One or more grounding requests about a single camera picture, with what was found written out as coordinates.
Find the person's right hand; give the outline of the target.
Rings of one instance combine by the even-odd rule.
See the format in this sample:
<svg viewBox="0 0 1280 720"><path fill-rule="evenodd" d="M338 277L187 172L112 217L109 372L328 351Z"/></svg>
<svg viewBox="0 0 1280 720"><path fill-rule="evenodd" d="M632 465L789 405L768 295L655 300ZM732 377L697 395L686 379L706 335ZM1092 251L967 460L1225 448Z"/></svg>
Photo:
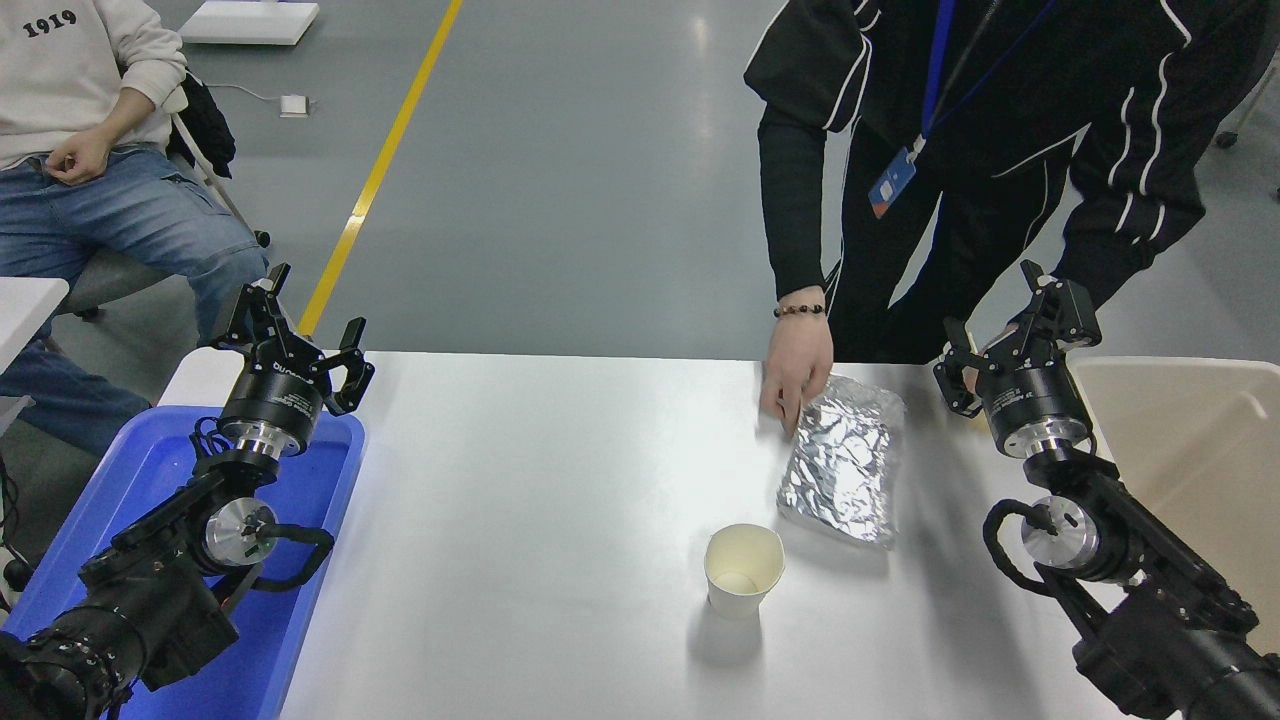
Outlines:
<svg viewBox="0 0 1280 720"><path fill-rule="evenodd" d="M780 423L785 437L794 437L803 411L824 391L832 366L833 341L824 314L792 313L776 319L758 405Z"/></svg>

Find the person's left hand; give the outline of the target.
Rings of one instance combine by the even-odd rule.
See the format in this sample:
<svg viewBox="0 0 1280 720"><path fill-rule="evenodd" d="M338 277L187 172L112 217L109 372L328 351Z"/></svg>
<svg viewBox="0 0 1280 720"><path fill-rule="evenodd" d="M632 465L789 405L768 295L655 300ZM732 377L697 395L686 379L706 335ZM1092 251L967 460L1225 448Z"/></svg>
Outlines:
<svg viewBox="0 0 1280 720"><path fill-rule="evenodd" d="M114 143L115 140L104 127L78 132L47 155L44 169L61 184L87 183L105 172Z"/></svg>
<svg viewBox="0 0 1280 720"><path fill-rule="evenodd" d="M1015 324L1015 323L1010 323L1009 325L1005 327L1005 329L1000 334L997 334L996 337L993 337L987 343L987 346L983 347L982 351L979 351L979 355L986 355L988 351L991 351L992 348L996 348L997 346L1000 346L1001 343L1004 343L1007 338L1015 336L1018 332L1019 332L1019 325ZM963 370L964 384L965 384L966 389L969 392L974 393L974 395L977 395L977 380L978 380L979 373L980 373L980 369L978 368L978 365L970 365L970 366L966 366Z"/></svg>

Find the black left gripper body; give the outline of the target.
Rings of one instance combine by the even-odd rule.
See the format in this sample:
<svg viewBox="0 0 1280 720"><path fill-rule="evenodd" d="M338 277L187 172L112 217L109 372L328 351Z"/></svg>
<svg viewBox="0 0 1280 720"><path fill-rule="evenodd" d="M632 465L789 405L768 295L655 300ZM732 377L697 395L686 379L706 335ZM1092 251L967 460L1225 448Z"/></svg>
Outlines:
<svg viewBox="0 0 1280 720"><path fill-rule="evenodd" d="M255 423L283 430L292 439L310 439L323 409L316 386L268 364L244 360L218 420L224 436L242 436L233 427Z"/></svg>

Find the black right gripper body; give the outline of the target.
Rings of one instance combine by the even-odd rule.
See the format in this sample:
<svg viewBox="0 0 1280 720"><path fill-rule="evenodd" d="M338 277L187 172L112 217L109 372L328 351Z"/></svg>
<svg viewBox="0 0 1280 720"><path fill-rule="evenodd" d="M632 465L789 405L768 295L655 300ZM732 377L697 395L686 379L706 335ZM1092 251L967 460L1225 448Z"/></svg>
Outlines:
<svg viewBox="0 0 1280 720"><path fill-rule="evenodd" d="M1050 428L1048 437L1082 442L1093 424L1064 361L1010 366L983 359L975 391L996 442L1018 442L1027 427Z"/></svg>

